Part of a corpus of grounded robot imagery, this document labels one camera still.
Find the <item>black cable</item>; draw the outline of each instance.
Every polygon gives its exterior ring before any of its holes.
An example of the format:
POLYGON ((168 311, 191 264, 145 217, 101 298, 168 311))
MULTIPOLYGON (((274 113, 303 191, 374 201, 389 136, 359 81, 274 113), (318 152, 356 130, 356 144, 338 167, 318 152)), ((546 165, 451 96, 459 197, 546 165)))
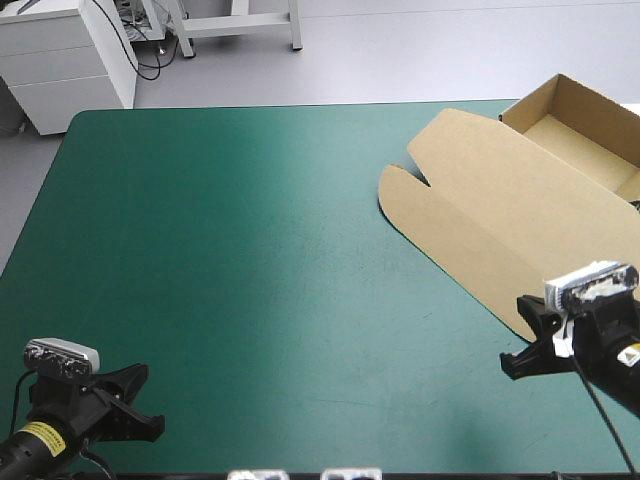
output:
POLYGON ((616 442, 616 445, 618 446, 618 449, 622 454, 622 458, 624 459, 624 462, 627 464, 627 468, 631 473, 631 478, 633 478, 633 480, 638 480, 638 473, 636 472, 636 469, 633 466, 631 457, 629 456, 627 449, 624 447, 624 444, 622 443, 622 439, 620 438, 620 435, 616 431, 616 428, 613 426, 613 423, 611 423, 611 419, 609 418, 609 415, 607 415, 607 412, 602 406, 602 403, 600 403, 600 400, 596 396, 596 392, 593 390, 593 387, 589 383, 587 376, 584 374, 582 367, 580 367, 580 364, 578 363, 578 360, 576 360, 576 357, 574 355, 571 355, 571 360, 573 362, 573 366, 575 368, 576 373, 580 377, 580 380, 582 380, 582 384, 584 385, 584 388, 587 389, 587 393, 589 393, 591 400, 593 400, 593 403, 598 409, 598 413, 600 413, 600 416, 602 417, 602 420, 604 420, 604 423, 607 425, 607 428, 609 429, 609 432, 611 433, 613 440, 616 442))
POLYGON ((111 470, 111 467, 109 466, 107 461, 97 453, 89 451, 88 439, 85 439, 84 442, 82 443, 82 448, 80 449, 79 455, 85 460, 89 460, 91 463, 96 465, 100 470, 102 470, 102 473, 106 475, 108 480, 118 480, 118 477, 116 476, 114 471, 111 470))
POLYGON ((160 58, 158 58, 158 55, 156 54, 156 61, 158 62, 158 66, 157 67, 153 67, 153 68, 157 68, 157 72, 156 72, 156 76, 155 77, 146 77, 145 75, 143 75, 139 69, 136 68, 135 64, 133 63, 133 60, 131 60, 131 57, 129 56, 129 52, 127 51, 127 48, 124 46, 124 42, 122 41, 122 37, 120 37, 120 33, 118 32, 118 29, 116 28, 115 24, 113 23, 113 21, 111 21, 111 17, 109 17, 109 15, 107 14, 107 12, 104 11, 104 9, 102 8, 102 6, 97 2, 97 0, 91 0, 96 7, 98 7, 100 9, 100 11, 102 12, 102 14, 105 16, 105 18, 109 21, 109 24, 111 25, 111 28, 113 28, 113 31, 116 32, 116 36, 118 37, 118 40, 120 41, 120 46, 122 47, 122 50, 124 51, 125 55, 127 56, 127 60, 129 60, 129 65, 131 65, 131 68, 133 68, 133 70, 136 72, 136 74, 140 77, 143 78, 145 80, 149 80, 150 82, 157 80, 158 77, 160 77, 160 71, 162 70, 160 68, 160 58))
POLYGON ((13 432, 16 429, 16 420, 18 418, 18 407, 20 406, 20 386, 22 382, 26 380, 27 377, 34 374, 35 370, 28 370, 23 373, 22 376, 16 382, 16 390, 13 395, 13 413, 11 414, 11 426, 9 427, 9 436, 13 435, 13 432))
MULTIPOLYGON (((150 41, 149 38, 144 34, 144 32, 142 30, 140 30, 135 24, 133 24, 129 20, 122 20, 122 23, 124 23, 125 25, 128 25, 128 26, 132 27, 133 29, 135 29, 140 35, 142 35, 142 38, 144 38, 146 41, 148 41, 148 42, 150 41)), ((173 45, 173 53, 171 54, 171 59, 167 63, 165 63, 164 65, 160 65, 158 67, 156 65, 147 65, 146 63, 142 63, 140 61, 138 61, 138 65, 142 65, 143 67, 153 68, 153 69, 156 69, 156 68, 163 69, 163 68, 168 67, 169 65, 171 65, 173 63, 173 61, 176 58, 176 53, 178 53, 178 43, 179 43, 178 42, 178 38, 176 38, 176 42, 173 45)))

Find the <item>open cardboard box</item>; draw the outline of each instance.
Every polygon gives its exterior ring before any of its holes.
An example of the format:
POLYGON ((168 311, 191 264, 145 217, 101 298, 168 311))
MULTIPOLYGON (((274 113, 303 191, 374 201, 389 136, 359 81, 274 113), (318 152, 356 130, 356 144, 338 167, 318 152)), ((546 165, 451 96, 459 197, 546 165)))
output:
POLYGON ((515 333, 516 298, 594 260, 640 266, 640 117, 557 75, 501 121, 444 110, 380 179, 391 223, 515 333))

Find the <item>drawer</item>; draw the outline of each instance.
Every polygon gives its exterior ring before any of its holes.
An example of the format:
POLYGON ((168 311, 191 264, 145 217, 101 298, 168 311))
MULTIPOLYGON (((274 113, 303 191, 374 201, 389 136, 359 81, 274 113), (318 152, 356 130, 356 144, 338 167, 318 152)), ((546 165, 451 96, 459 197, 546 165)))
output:
POLYGON ((93 41, 80 15, 0 24, 0 56, 88 45, 93 41))
POLYGON ((107 76, 9 87, 41 135, 66 132, 76 113, 123 108, 107 76))
POLYGON ((10 87, 106 74, 92 46, 0 57, 0 76, 10 87))

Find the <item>green table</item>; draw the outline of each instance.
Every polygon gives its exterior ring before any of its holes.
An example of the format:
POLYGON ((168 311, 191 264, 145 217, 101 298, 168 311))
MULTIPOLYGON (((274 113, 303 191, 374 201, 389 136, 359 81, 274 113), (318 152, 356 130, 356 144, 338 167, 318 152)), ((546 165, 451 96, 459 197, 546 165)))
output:
POLYGON ((378 209, 442 108, 509 103, 81 114, 0 279, 0 427, 58 336, 151 366, 167 431, 100 446, 120 471, 624 470, 579 381, 503 375, 522 342, 378 209))

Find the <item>gray floor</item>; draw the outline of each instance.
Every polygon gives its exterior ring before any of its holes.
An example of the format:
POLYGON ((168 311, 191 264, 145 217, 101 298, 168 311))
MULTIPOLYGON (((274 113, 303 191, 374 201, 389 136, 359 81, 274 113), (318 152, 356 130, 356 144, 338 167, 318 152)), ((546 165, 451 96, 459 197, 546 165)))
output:
MULTIPOLYGON (((300 0, 286 32, 196 41, 137 108, 517 98, 557 72, 640 102, 640 1, 300 0)), ((192 16, 228 1, 187 0, 192 16)), ((286 0, 254 0, 254 12, 286 0)), ((148 54, 139 52, 143 58, 148 54)), ((63 136, 0 139, 0 270, 63 136)))

